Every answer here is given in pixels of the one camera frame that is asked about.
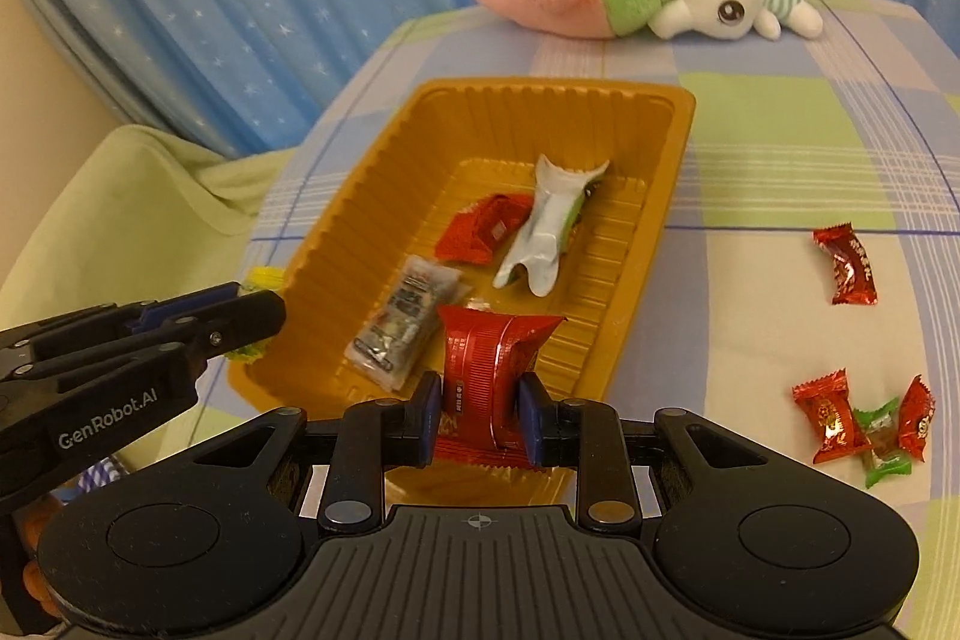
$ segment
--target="plaid bedsheet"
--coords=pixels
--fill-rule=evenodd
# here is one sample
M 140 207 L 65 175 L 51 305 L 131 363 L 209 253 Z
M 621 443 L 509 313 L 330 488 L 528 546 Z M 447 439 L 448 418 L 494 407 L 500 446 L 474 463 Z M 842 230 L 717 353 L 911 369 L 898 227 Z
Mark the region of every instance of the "plaid bedsheet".
M 575 42 L 482 9 L 403 25 L 328 108 L 264 204 L 245 268 L 283 266 L 409 92 L 440 76 L 606 77 L 697 97 L 688 153 L 608 402 L 645 418 L 704 413 L 809 462 L 789 387 L 846 366 L 875 408 L 923 373 L 937 397 L 926 463 L 875 495 L 920 538 L 899 618 L 915 640 L 960 637 L 960 63 L 912 8 L 810 0 L 823 36 L 735 43 L 637 35 Z M 813 227 L 851 220 L 880 303 L 834 307 Z M 223 367 L 202 383 L 189 440 L 256 414 Z M 824 470 L 862 485 L 858 459 Z M 645 509 L 652 496 L 641 490 Z

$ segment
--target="green candy wrapper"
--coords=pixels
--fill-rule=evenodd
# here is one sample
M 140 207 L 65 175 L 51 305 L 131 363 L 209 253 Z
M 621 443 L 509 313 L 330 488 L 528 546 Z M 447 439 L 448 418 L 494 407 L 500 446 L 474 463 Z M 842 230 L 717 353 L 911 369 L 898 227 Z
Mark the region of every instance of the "green candy wrapper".
M 910 456 L 896 446 L 899 397 L 878 410 L 853 410 L 853 417 L 863 429 L 871 448 L 860 454 L 866 471 L 867 488 L 872 488 L 888 475 L 909 475 L 913 471 Z

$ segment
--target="orange plastic tray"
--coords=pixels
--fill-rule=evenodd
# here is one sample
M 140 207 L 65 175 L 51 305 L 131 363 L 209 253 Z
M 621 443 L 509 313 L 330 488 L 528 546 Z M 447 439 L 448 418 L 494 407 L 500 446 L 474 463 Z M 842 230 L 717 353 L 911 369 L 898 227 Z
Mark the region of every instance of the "orange plastic tray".
M 556 397 L 602 399 L 629 333 L 680 170 L 694 98 L 682 88 L 585 79 L 475 78 L 425 83 L 347 177 L 287 271 L 287 323 L 263 359 L 232 365 L 251 405 L 343 414 L 383 396 L 344 348 L 385 299 L 404 259 L 432 258 L 453 215 L 483 196 L 533 191 L 536 158 L 565 169 L 611 165 L 587 201 L 560 277 L 544 298 L 525 280 L 493 290 L 510 242 L 488 268 L 462 266 L 470 296 L 495 311 L 563 314 L 539 352 Z M 443 369 L 443 335 L 424 368 Z M 412 390 L 409 380 L 404 392 Z M 440 462 L 390 472 L 388 495 L 421 504 L 553 501 L 563 471 L 490 470 Z

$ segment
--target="screw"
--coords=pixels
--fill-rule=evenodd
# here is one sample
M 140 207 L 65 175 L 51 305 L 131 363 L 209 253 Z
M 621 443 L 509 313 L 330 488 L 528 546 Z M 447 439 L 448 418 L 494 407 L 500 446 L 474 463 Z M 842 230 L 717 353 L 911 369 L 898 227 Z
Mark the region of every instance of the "screw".
M 626 524 L 635 516 L 634 509 L 625 501 L 594 501 L 587 515 L 598 524 Z
M 349 525 L 359 524 L 366 521 L 373 515 L 373 511 L 368 504 L 354 499 L 344 499 L 335 501 L 330 507 L 323 511 L 326 517 L 334 524 Z

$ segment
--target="bunny ear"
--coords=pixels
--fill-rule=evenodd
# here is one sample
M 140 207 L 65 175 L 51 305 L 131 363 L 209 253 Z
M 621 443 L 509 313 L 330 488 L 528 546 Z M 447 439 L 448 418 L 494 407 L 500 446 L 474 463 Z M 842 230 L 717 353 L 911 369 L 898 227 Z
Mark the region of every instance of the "bunny ear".
M 661 39 L 672 39 L 693 28 L 693 15 L 684 0 L 673 0 L 650 18 L 650 30 Z

